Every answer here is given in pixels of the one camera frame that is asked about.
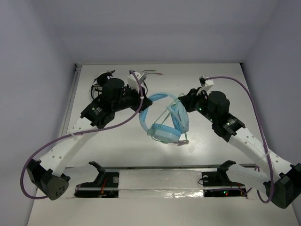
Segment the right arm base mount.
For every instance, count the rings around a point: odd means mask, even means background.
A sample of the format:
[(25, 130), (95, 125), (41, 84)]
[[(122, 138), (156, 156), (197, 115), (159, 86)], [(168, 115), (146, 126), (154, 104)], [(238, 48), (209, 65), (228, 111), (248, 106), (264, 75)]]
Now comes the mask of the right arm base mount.
[(242, 183), (231, 181), (226, 174), (234, 161), (226, 161), (216, 171), (202, 172), (198, 184), (204, 188), (205, 197), (245, 197), (249, 190)]

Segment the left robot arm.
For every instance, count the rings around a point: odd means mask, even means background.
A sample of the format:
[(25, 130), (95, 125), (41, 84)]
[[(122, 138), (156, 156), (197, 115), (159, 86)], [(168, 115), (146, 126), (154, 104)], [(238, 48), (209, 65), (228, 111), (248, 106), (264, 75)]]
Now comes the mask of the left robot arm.
[(78, 151), (98, 132), (118, 128), (132, 120), (138, 113), (152, 104), (142, 87), (144, 82), (137, 73), (130, 74), (127, 84), (123, 80), (105, 74), (97, 78), (91, 88), (92, 102), (81, 112), (72, 129), (41, 147), (40, 153), (47, 147), (50, 150), (35, 160), (27, 160), (21, 172), (20, 187), (24, 195), (24, 175), (44, 194), (42, 199), (56, 200), (69, 186), (70, 177), (64, 170)]

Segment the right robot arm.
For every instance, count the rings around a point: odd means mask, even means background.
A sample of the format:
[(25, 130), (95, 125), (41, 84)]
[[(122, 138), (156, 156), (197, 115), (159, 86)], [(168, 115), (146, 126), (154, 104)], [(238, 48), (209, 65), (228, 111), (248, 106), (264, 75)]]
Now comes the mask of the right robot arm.
[(270, 202), (287, 208), (301, 194), (301, 165), (293, 165), (258, 140), (237, 117), (229, 113), (230, 101), (220, 91), (206, 93), (191, 89), (180, 97), (188, 112), (198, 111), (212, 123), (215, 134), (252, 160), (259, 171), (246, 169), (234, 161), (218, 168), (217, 179), (222, 185), (239, 182), (265, 193)]

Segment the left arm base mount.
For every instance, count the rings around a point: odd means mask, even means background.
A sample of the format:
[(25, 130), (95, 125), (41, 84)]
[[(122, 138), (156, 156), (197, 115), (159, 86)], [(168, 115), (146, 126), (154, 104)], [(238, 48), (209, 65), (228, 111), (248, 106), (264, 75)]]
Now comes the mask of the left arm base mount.
[(118, 198), (119, 172), (106, 172), (105, 168), (95, 161), (89, 162), (98, 174), (94, 181), (76, 185), (74, 196), (77, 198)]

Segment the light blue headphones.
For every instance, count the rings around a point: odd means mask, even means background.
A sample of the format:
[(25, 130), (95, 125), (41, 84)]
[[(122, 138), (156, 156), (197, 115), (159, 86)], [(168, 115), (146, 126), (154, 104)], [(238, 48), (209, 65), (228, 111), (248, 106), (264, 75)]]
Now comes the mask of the light blue headphones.
[(148, 108), (139, 113), (141, 127), (153, 140), (163, 144), (176, 144), (178, 146), (189, 144), (187, 133), (190, 127), (190, 121), (188, 113), (178, 99), (181, 96), (183, 96), (183, 94), (176, 97), (170, 93), (161, 92), (148, 97), (152, 102), (167, 97), (172, 99), (172, 102), (165, 107), (164, 111), (150, 127), (148, 127), (145, 122)]

